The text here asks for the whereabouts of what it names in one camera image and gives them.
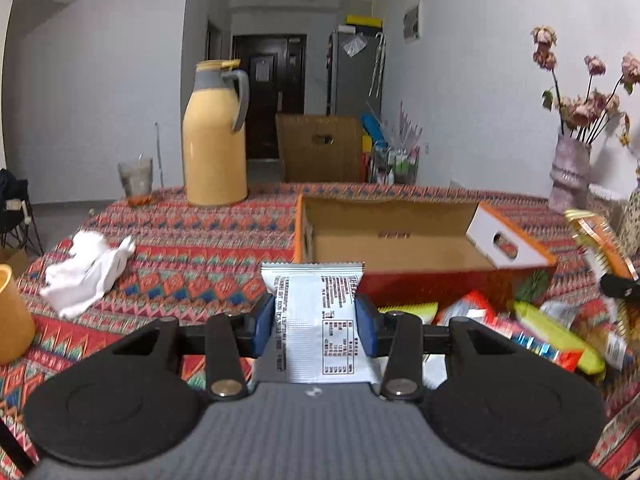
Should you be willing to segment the dark entrance door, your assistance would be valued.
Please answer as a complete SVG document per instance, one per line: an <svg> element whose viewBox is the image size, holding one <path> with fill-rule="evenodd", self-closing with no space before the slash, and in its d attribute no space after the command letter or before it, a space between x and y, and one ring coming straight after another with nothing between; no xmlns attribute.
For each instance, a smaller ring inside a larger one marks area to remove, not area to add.
<svg viewBox="0 0 640 480"><path fill-rule="evenodd" d="M306 36L234 36L232 53L250 80L247 158L278 159L277 114L301 115L305 109Z"/></svg>

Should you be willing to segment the black folding chair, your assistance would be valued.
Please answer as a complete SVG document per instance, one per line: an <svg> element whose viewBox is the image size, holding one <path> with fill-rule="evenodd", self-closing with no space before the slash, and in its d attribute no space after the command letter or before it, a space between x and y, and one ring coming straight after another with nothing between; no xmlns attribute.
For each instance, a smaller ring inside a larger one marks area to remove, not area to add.
<svg viewBox="0 0 640 480"><path fill-rule="evenodd" d="M28 181L17 179L6 168L0 170L0 233L2 248L44 253L28 194Z"/></svg>

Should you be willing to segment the yellow green snack packet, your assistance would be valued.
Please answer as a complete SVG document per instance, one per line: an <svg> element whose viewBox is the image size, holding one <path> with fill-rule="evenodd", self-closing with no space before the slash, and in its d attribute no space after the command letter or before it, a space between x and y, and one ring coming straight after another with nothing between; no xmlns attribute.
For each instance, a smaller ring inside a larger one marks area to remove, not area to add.
<svg viewBox="0 0 640 480"><path fill-rule="evenodd" d="M537 307L527 302L517 301L513 304L513 311L518 322L536 337L548 342L552 347L562 351L582 351L577 368L589 376L605 373L605 360L597 350L587 344L582 338L549 318Z"/></svg>

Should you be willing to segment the white crumpled cloth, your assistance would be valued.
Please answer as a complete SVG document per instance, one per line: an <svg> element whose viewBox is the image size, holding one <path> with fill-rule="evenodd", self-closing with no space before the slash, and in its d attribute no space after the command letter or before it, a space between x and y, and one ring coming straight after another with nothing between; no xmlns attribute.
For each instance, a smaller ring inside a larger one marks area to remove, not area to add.
<svg viewBox="0 0 640 480"><path fill-rule="evenodd" d="M44 272L46 284L40 296L60 318L76 318L113 288L135 251L131 236L112 247L96 231L78 231L72 238L70 256Z"/></svg>

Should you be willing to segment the red white snack packet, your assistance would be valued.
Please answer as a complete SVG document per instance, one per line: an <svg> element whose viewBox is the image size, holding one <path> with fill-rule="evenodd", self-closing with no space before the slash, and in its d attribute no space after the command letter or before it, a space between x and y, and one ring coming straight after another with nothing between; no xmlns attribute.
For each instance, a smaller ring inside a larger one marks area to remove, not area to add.
<svg viewBox="0 0 640 480"><path fill-rule="evenodd" d="M452 318L472 318L474 321L487 324L494 322L497 315L489 301L474 290L451 306L439 310L434 317L434 324L448 326Z"/></svg>

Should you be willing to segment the glass cup with drink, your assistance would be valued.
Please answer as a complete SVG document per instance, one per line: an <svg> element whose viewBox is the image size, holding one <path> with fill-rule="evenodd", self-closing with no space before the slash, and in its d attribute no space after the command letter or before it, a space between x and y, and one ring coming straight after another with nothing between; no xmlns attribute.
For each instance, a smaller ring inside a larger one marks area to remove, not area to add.
<svg viewBox="0 0 640 480"><path fill-rule="evenodd" d="M153 193L153 159L139 156L132 162L117 165L122 189L130 207L151 203Z"/></svg>

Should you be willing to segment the yellow box on fridge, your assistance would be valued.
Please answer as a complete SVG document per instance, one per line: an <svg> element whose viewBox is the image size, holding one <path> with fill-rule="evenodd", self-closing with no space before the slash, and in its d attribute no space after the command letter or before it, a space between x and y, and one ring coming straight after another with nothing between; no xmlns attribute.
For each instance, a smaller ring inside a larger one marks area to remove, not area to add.
<svg viewBox="0 0 640 480"><path fill-rule="evenodd" d="M383 21L373 16L363 16L356 14L347 14L345 24L350 26L382 28Z"/></svg>

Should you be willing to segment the dried pink roses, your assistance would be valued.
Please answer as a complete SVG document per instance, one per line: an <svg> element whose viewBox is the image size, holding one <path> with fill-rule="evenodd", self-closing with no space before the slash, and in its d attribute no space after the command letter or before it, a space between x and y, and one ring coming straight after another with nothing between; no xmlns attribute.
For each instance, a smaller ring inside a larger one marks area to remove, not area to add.
<svg viewBox="0 0 640 480"><path fill-rule="evenodd" d="M587 88L583 96L568 96L560 89L556 69L558 58L554 48L558 45L555 30L547 25L536 26L530 32L535 46L533 62L538 68L550 74L552 86L544 90L541 105L548 112L559 116L560 136L592 145L602 134L615 133L623 148L632 153L631 118L620 104L620 90L631 96L639 88L639 58L631 52L620 61L620 76L611 91L601 91L596 87L596 79L608 72L605 62L597 55L586 55L584 62L588 74Z"/></svg>

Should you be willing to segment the grey refrigerator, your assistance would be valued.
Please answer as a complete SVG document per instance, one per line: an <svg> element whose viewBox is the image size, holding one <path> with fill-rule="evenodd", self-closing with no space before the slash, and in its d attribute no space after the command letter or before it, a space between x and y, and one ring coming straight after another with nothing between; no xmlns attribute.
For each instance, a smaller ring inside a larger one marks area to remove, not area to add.
<svg viewBox="0 0 640 480"><path fill-rule="evenodd" d="M334 30L328 43L326 114L354 116L381 111L382 32Z"/></svg>

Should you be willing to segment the wall electrical panel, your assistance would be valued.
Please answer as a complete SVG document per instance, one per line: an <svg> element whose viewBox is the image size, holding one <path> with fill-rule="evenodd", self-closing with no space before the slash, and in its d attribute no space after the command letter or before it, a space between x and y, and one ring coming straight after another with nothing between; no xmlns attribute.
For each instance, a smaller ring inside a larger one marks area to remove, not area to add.
<svg viewBox="0 0 640 480"><path fill-rule="evenodd" d="M410 6L402 19L402 36L406 44L418 41L422 36L422 2Z"/></svg>

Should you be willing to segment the orange gold snack packet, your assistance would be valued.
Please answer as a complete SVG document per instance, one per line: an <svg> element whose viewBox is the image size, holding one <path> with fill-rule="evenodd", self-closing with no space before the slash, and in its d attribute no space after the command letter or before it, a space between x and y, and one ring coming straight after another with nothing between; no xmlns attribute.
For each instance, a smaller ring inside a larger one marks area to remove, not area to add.
<svg viewBox="0 0 640 480"><path fill-rule="evenodd" d="M638 280L638 273L624 253L617 235L600 214L582 209L567 209L564 217L575 242L594 251L605 271L621 278Z"/></svg>

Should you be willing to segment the wooden chair back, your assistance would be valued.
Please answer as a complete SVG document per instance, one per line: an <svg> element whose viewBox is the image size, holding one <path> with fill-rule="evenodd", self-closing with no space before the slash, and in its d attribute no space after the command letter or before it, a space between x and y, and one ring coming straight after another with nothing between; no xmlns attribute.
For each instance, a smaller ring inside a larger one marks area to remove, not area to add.
<svg viewBox="0 0 640 480"><path fill-rule="evenodd" d="M363 180L364 131L356 117L277 114L276 125L285 182Z"/></svg>

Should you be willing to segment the orange cardboard pumpkin box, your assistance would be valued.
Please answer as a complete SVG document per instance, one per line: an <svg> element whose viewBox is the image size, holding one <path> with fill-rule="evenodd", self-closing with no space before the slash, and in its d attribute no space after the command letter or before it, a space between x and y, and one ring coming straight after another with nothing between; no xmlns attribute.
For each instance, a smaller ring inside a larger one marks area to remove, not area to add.
<svg viewBox="0 0 640 480"><path fill-rule="evenodd" d="M498 310L540 304L551 252L486 202L298 196L294 262L360 263L358 286L378 307L447 307L480 292Z"/></svg>

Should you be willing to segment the pink textured vase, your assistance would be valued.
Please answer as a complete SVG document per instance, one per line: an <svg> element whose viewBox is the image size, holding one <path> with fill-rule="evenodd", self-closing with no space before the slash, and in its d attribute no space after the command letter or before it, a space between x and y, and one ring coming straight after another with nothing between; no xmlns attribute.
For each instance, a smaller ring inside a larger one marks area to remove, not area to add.
<svg viewBox="0 0 640 480"><path fill-rule="evenodd" d="M582 209L587 200L591 146L560 134L551 165L549 208L558 214L567 209Z"/></svg>

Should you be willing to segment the yellow plastic cup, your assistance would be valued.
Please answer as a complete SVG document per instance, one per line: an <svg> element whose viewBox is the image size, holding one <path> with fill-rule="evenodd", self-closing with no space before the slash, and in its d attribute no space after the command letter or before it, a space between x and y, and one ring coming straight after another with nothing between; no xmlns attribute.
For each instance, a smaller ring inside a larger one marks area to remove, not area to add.
<svg viewBox="0 0 640 480"><path fill-rule="evenodd" d="M29 348L36 326L8 264L0 264L0 282L0 364L6 365Z"/></svg>

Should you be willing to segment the patterned red tablecloth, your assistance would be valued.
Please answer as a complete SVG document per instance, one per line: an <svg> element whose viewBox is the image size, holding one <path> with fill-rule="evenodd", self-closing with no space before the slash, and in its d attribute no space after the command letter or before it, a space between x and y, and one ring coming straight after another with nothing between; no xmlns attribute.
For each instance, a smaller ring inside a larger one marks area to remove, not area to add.
<svg viewBox="0 0 640 480"><path fill-rule="evenodd" d="M155 195L149 206L116 202L85 222L118 244L132 237L137 250L112 291L79 318L60 318L40 297L44 271L67 258L62 238L17 275L17 286L36 323L35 339L1 370L1 419L28 456L35 455L23 406L42 382L103 349L153 318L172 315L200 322L217 312L236 313L261 292L259 267L294 254L299 194L418 202L486 202L555 255L558 267L547 295L573 306L597 303L596 280L560 214L540 197L498 191L379 186L374 184L262 184L244 202L214 209L190 206L180 188Z"/></svg>

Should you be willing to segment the white silver snack packet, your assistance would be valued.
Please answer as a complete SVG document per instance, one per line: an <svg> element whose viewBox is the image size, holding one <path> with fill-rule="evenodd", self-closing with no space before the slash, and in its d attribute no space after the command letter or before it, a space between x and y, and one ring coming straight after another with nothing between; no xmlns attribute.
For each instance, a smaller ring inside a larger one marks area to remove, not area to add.
<svg viewBox="0 0 640 480"><path fill-rule="evenodd" d="M380 367L358 334L360 263L265 263L262 280L274 297L271 335L254 359L255 382L375 385Z"/></svg>

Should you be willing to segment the yellow thermos jug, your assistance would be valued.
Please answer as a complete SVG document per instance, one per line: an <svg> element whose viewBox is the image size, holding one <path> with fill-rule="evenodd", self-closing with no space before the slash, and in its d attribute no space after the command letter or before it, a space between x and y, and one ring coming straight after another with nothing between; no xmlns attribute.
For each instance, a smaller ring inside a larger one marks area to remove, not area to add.
<svg viewBox="0 0 640 480"><path fill-rule="evenodd" d="M238 60L198 63L182 122L186 200L216 207L245 200L250 81Z"/></svg>

